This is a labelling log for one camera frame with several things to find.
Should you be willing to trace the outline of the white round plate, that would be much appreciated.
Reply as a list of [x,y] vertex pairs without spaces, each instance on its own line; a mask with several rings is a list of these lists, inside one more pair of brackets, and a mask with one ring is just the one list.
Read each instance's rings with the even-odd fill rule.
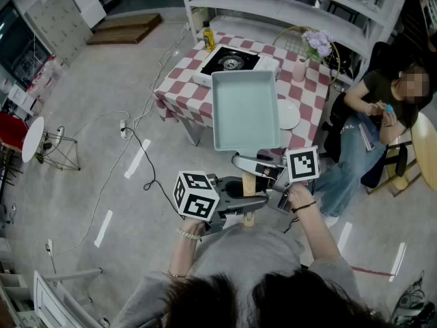
[[300,122],[300,112],[298,107],[286,99],[278,99],[279,128],[281,130],[291,130]]

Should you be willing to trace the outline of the white shelf unit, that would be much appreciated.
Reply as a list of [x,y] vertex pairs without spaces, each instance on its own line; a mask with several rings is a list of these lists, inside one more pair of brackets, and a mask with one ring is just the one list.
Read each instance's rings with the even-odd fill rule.
[[351,64],[344,73],[331,73],[348,85],[358,82],[370,64],[373,46],[386,42],[405,0],[183,0],[193,21],[195,8],[225,10],[298,29],[327,31],[334,41],[350,52]]

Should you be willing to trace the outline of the pink vase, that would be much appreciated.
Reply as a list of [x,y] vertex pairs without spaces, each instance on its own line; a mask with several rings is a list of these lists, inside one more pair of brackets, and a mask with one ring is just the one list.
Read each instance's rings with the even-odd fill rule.
[[305,79],[308,61],[304,57],[300,57],[295,61],[293,69],[293,80],[301,82]]

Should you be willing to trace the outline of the red chair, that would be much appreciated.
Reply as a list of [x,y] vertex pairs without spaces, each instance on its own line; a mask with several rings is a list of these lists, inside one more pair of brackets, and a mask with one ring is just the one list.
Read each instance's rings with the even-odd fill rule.
[[0,143],[6,148],[21,152],[28,130],[23,120],[0,112]]

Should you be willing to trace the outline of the white locker cabinet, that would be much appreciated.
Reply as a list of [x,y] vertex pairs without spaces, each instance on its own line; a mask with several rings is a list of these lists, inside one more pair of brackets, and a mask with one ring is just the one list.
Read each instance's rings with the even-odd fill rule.
[[74,0],[27,0],[25,15],[38,35],[70,65],[87,46],[91,29],[81,16]]

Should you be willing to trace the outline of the light blue rectangular pan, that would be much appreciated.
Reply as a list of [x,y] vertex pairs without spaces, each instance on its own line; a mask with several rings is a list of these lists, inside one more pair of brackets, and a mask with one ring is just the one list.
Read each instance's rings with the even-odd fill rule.
[[[274,72],[214,72],[212,119],[218,151],[256,158],[262,149],[278,148],[281,138]],[[256,178],[261,174],[241,171],[244,196],[254,196]]]

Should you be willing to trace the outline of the white round side table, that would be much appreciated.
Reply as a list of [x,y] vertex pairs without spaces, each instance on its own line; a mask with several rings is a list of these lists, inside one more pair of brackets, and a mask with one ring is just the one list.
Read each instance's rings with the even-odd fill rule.
[[75,138],[65,136],[60,126],[56,133],[49,132],[43,117],[29,127],[23,141],[21,158],[24,163],[36,160],[59,171],[80,171],[78,144]]

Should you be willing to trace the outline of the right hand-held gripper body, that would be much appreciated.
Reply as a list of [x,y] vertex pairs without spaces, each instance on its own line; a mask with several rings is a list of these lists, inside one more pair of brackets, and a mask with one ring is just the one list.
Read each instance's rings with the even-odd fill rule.
[[260,160],[255,171],[268,180],[265,194],[267,206],[275,211],[288,214],[289,188],[296,182],[309,182],[319,178],[320,164],[317,146],[287,150],[279,160]]

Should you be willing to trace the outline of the white metal rack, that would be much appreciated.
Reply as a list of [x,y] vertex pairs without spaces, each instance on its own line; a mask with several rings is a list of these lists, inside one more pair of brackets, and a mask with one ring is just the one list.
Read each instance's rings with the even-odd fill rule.
[[92,278],[101,273],[101,268],[46,276],[35,271],[33,304],[42,323],[47,328],[110,328],[105,317],[96,319],[85,309],[93,303],[91,297],[76,299],[64,286],[67,280]]

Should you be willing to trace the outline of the yellow oil bottle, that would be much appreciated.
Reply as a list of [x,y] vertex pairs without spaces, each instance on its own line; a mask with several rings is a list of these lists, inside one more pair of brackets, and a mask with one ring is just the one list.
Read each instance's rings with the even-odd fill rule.
[[203,22],[203,41],[206,50],[211,53],[215,49],[216,43],[214,33],[210,28],[210,21],[208,20]]

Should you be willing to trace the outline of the white portable gas stove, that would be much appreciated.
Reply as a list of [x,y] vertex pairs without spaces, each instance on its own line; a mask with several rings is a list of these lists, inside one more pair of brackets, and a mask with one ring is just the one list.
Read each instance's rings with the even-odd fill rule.
[[280,63],[274,58],[259,53],[220,44],[196,69],[193,81],[197,85],[211,87],[213,72],[239,70],[269,70],[274,72],[277,79]]

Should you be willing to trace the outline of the person's left hand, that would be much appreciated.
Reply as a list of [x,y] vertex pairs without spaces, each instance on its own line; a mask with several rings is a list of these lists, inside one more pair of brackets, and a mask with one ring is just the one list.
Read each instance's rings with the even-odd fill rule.
[[194,236],[202,236],[205,229],[205,221],[186,217],[180,229],[183,232]]

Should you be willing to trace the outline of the round wooden table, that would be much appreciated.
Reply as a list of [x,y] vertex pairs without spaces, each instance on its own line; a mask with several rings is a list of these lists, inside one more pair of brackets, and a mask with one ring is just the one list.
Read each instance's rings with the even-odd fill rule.
[[437,191],[437,130],[422,113],[411,128],[416,163],[428,187]]

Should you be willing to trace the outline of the red white checkered tablecloth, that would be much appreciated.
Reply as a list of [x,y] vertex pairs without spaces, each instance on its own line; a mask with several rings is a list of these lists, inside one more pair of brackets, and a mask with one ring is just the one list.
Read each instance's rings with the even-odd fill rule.
[[[298,60],[297,54],[228,33],[218,32],[214,37],[219,44],[236,46],[278,60],[280,72],[276,82],[277,96],[290,101],[299,109],[300,122],[293,129],[281,131],[280,147],[260,150],[259,153],[274,157],[282,155],[286,149],[312,146],[331,82],[330,70],[310,61],[305,79],[298,82],[292,74]],[[164,121],[181,120],[184,124],[212,127],[211,89],[193,80],[196,69],[208,55],[204,42],[198,42],[154,91],[158,113]]]

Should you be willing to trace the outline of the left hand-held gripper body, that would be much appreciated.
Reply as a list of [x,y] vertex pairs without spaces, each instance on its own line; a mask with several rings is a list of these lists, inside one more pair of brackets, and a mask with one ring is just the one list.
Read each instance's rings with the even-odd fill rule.
[[203,221],[204,235],[220,232],[227,221],[228,203],[220,183],[215,174],[179,172],[173,189],[178,214]]

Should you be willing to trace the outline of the wooden chair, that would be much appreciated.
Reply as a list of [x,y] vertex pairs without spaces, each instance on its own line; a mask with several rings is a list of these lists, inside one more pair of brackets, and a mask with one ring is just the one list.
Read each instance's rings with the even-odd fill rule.
[[[413,179],[410,179],[408,174],[417,164],[416,159],[408,162],[408,146],[411,145],[412,140],[387,146],[383,157],[375,165],[376,171],[370,172],[369,178],[372,183],[370,187],[366,186],[368,195],[392,185],[395,189],[393,196],[396,197],[419,179],[421,173]],[[383,172],[386,172],[387,179],[384,182],[374,184],[374,180],[378,176],[381,177]]]

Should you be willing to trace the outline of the person's left forearm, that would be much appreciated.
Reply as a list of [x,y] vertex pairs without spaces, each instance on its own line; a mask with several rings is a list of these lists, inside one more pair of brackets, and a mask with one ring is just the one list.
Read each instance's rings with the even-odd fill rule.
[[172,273],[187,273],[194,263],[197,243],[201,236],[194,236],[178,229],[178,237],[175,243],[168,271]]

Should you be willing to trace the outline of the wooden platform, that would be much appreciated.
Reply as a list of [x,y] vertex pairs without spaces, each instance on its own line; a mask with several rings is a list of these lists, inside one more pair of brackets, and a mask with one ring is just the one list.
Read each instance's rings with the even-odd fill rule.
[[97,26],[87,45],[138,44],[162,21],[160,14],[140,14],[105,20]]

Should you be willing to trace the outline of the person's right forearm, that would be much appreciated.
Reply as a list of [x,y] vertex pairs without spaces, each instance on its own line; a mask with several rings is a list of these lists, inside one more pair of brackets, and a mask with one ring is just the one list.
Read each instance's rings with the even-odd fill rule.
[[314,260],[334,260],[341,254],[315,203],[296,209]]

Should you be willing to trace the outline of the person's right hand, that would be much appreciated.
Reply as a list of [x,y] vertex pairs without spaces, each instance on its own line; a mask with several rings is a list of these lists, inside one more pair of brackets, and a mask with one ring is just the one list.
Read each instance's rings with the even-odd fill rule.
[[300,184],[299,182],[294,183],[289,188],[288,193],[288,200],[290,201],[291,207],[293,209],[305,208],[315,201],[308,188],[306,188],[306,186]]

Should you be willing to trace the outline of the grey table leg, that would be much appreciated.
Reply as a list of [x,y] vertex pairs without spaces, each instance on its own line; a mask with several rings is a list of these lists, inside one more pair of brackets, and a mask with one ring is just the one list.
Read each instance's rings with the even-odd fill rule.
[[196,123],[192,123],[187,118],[179,117],[178,120],[182,124],[182,126],[184,127],[184,131],[185,131],[186,136],[187,136],[188,140],[190,141],[190,143],[193,146],[198,146],[200,139],[201,139],[201,136],[202,136],[203,131],[204,131],[204,127],[200,126]]

